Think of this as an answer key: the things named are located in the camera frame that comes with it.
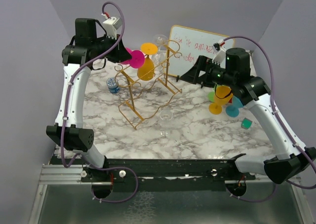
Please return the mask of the blue wine glass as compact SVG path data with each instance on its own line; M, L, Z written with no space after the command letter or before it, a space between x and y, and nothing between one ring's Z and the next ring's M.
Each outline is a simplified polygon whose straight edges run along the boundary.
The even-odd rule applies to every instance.
M243 107L244 105L242 104L241 100L236 96L233 96L231 104L226 107L225 112L229 117L237 117L239 115L239 109Z

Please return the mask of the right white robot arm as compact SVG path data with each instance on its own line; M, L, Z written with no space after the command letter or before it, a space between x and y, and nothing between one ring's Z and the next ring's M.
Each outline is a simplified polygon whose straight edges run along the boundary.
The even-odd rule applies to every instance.
M276 154L271 158L241 155L227 167L230 179L238 180L244 173L254 173L266 175L274 183L281 184L308 166L315 168L316 149L306 147L295 135L277 109L265 81L250 74L250 55L245 49L222 50L214 59L200 55L177 79L202 87L229 87L230 93L255 116L268 136Z

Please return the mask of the pink wine glass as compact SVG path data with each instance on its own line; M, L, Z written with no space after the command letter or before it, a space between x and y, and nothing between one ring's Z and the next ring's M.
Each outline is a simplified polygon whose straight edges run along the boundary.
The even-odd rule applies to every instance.
M130 65L134 69L138 69L143 66L145 62L145 55L140 50L131 50L129 48L126 49L132 58L130 60L123 61L122 64Z

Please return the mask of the gold wire glass rack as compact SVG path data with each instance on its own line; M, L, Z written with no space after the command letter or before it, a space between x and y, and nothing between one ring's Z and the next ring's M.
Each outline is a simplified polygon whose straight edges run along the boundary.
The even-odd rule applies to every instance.
M122 114L122 116L127 120L127 122L134 128L137 129L137 126L143 123L145 120L148 120L152 117L154 117L158 110L166 107L170 104L173 97L177 95L178 93L182 93L182 90L177 88L172 82L168 80L168 69L169 69L169 59L170 57L174 56L178 53L178 51L171 49L168 46L169 40L164 45L166 48L166 59L159 64L157 67L155 67L154 70L154 78L149 81L142 81L137 76L138 69L132 68L130 65L124 65L124 64L118 64L120 69L115 67L115 70L117 71L117 74L115 75L115 79L118 81L118 77L120 75L124 76L126 79L126 85L119 84L120 88L128 88L129 90L129 98L119 104L118 110ZM142 117L140 113L137 111L135 107L135 101L138 100L143 92L148 92L152 89L152 87L159 82L161 85L163 85L166 89L168 89L172 93L172 97L170 97L169 101L165 103L164 105L161 105L157 108L157 110L149 117ZM135 115L138 117L138 123L133 124L132 121L122 112L121 107L127 106L131 109L132 112L135 113Z

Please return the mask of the orange wine glass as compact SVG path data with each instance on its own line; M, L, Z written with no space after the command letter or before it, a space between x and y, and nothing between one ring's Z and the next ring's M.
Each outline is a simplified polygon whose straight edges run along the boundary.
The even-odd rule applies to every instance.
M154 63L150 56L155 55L158 52L158 47L150 42L141 45L140 50L145 54L145 61L137 71L137 76L142 81L149 81L154 78Z

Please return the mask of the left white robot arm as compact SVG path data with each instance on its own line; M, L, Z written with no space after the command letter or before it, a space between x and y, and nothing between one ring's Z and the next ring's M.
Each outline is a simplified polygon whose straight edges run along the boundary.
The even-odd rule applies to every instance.
M94 131L83 128L83 103L94 61L120 63L131 59L118 29L124 30L121 17L106 17L103 23L91 18L75 20L75 35L62 50L64 84L59 112L54 124L46 128L47 136L61 148L61 155L65 150L81 155L99 182L108 178L109 165L94 145Z

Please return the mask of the green wine glass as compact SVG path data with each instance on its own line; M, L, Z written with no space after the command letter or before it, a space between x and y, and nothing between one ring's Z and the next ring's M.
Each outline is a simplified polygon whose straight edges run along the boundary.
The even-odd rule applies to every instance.
M211 92L209 92L208 95L207 95L209 101L212 102L212 103L215 102L216 89L217 89L217 86L215 85L214 88L213 88L213 90L212 90Z

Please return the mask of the yellow wine glass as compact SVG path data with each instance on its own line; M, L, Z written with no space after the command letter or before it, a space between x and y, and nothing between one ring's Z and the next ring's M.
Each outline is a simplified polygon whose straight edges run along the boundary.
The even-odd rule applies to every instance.
M230 87L224 85L216 85L214 88L213 101L209 105L209 111L218 115L222 112L222 106L232 99L233 93Z

